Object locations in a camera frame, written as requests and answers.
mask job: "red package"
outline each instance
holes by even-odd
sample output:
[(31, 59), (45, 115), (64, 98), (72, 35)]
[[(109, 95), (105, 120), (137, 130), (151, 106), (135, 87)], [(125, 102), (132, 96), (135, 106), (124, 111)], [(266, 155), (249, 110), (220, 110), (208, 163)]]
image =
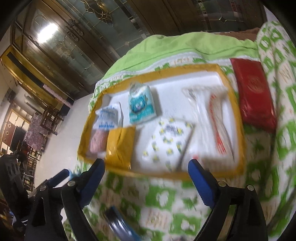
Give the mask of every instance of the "red package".
[(243, 122), (275, 132), (276, 114), (261, 63), (241, 58), (230, 60), (237, 78)]

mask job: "wall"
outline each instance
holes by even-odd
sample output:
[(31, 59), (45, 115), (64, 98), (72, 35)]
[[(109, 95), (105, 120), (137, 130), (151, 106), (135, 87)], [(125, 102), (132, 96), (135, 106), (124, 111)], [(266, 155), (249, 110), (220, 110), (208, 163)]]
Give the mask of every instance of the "wall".
[(0, 73), (0, 103), (2, 102), (8, 88), (9, 88), (8, 84), (6, 83), (5, 79), (3, 78), (3, 76), (1, 76), (1, 73)]
[(2, 79), (12, 90), (16, 87), (13, 76), (4, 65), (0, 65), (0, 81), (2, 81)]
[(10, 27), (4, 34), (2, 40), (0, 41), (0, 55), (9, 47), (10, 45)]
[(0, 107), (1, 108), (0, 109), (0, 129), (2, 127), (4, 120), (5, 120), (5, 116), (6, 116), (8, 109), (9, 109), (9, 105), (10, 105), (10, 103), (8, 101), (6, 101), (4, 106)]
[(25, 103), (25, 95), (27, 96), (28, 93), (20, 86), (16, 86), (13, 91), (16, 93), (16, 96), (14, 98), (14, 102), (21, 107), (25, 112), (29, 113), (31, 116), (35, 114), (36, 111), (34, 111), (30, 106), (28, 106)]

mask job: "green blanket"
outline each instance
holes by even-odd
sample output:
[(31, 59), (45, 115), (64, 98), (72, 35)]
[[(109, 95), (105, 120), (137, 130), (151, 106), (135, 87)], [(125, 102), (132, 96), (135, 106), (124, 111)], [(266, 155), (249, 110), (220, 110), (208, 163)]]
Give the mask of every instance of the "green blanket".
[[(279, 124), (276, 136), (244, 126), (246, 173), (224, 181), (230, 186), (255, 187), (269, 237), (277, 239), (295, 211), (296, 184), (295, 48), (278, 23), (265, 23), (256, 42), (208, 33), (151, 36), (118, 60), (97, 83), (89, 109), (103, 89), (126, 78), (185, 64), (219, 64), (237, 93), (231, 57), (261, 60)], [(78, 161), (75, 172), (81, 173), (89, 167)], [(84, 209), (100, 241), (117, 240), (103, 218), (103, 212), (111, 205), (121, 210), (136, 232), (152, 241), (173, 241), (180, 236), (193, 240), (210, 212), (191, 182), (127, 178), (106, 172), (90, 205)], [(233, 213), (232, 207), (220, 238), (227, 234)], [(69, 223), (66, 221), (64, 226), (71, 240)]]

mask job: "screw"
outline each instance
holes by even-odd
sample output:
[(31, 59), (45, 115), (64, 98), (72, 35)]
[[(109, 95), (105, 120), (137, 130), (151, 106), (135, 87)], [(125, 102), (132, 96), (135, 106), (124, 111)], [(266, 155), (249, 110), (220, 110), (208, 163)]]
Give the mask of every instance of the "screw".
[(250, 191), (253, 191), (254, 190), (254, 187), (252, 185), (248, 185), (247, 188), (250, 190)]
[(72, 187), (72, 186), (74, 186), (74, 185), (75, 185), (75, 181), (69, 181), (69, 182), (68, 182), (68, 186), (69, 186), (69, 187)]
[(40, 191), (44, 191), (46, 189), (46, 186), (45, 185), (42, 185), (41, 187), (40, 187)]
[(225, 186), (226, 186), (226, 183), (225, 183), (224, 181), (219, 181), (219, 182), (218, 182), (218, 185), (219, 185), (220, 187), (225, 187)]

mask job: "wooden chair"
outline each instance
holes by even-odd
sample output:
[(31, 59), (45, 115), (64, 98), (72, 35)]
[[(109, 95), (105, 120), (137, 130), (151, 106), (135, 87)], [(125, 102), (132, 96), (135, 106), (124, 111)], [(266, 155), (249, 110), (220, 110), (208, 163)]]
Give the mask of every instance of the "wooden chair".
[(40, 126), (49, 131), (49, 133), (57, 135), (55, 129), (60, 121), (64, 121), (64, 119), (59, 117), (58, 114), (49, 107), (43, 112)]

